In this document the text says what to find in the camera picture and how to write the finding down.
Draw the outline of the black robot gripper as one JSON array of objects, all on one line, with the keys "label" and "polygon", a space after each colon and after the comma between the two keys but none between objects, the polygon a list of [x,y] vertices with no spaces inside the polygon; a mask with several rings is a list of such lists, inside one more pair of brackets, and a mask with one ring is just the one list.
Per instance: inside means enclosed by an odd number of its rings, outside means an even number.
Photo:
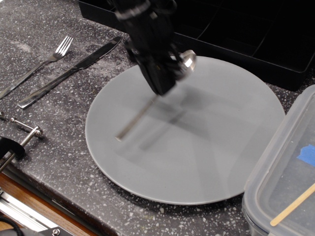
[{"label": "black robot gripper", "polygon": [[152,91],[165,95],[183,75],[183,64],[172,42],[172,11],[121,11],[120,21],[130,36],[127,48]]}]

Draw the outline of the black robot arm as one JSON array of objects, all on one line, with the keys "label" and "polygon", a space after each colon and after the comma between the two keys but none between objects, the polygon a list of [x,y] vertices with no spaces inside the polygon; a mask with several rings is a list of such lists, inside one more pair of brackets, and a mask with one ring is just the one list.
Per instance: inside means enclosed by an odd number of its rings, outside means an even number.
[{"label": "black robot arm", "polygon": [[111,0],[118,21],[129,34],[125,42],[132,61],[136,62],[157,95],[165,95],[181,75],[182,59],[173,41],[171,15],[174,0]]}]

